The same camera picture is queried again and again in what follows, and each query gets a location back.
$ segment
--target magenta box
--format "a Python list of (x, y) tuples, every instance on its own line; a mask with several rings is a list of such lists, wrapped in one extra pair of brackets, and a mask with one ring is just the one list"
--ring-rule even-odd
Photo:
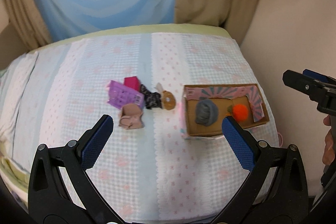
[(144, 96), (140, 92), (113, 80), (110, 81), (107, 88), (109, 92), (109, 100), (107, 102), (110, 105), (118, 109), (130, 103), (138, 105), (141, 109), (144, 107)]

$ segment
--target human hand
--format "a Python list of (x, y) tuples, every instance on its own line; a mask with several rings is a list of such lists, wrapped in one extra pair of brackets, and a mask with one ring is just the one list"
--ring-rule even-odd
[[(331, 126), (330, 115), (328, 115), (323, 119), (323, 123), (326, 126)], [(333, 136), (331, 135), (331, 130), (329, 130), (329, 132), (327, 133), (324, 141), (325, 141), (325, 147), (322, 162), (325, 165), (330, 165), (335, 159), (335, 151), (333, 150), (334, 139)]]

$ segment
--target brown round object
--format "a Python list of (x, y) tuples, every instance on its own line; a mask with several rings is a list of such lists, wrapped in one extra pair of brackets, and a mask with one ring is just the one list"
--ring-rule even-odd
[(161, 103), (164, 109), (172, 110), (176, 106), (174, 95), (170, 91), (162, 92)]

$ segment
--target gray fabric ball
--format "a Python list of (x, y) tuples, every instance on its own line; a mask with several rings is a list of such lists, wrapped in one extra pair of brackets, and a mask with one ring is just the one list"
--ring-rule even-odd
[(218, 119), (218, 108), (210, 99), (200, 100), (196, 105), (195, 123), (206, 127), (212, 125)]

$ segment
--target wall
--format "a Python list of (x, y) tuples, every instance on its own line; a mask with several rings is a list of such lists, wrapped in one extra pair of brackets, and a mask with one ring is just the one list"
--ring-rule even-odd
[(299, 147), (309, 192), (316, 193), (329, 128), (317, 103), (284, 86), (282, 74), (307, 68), (336, 78), (336, 0), (260, 0), (241, 50), (265, 91), (284, 146)]
[(0, 70), (27, 52), (14, 26), (9, 22), (3, 0), (0, 0)]

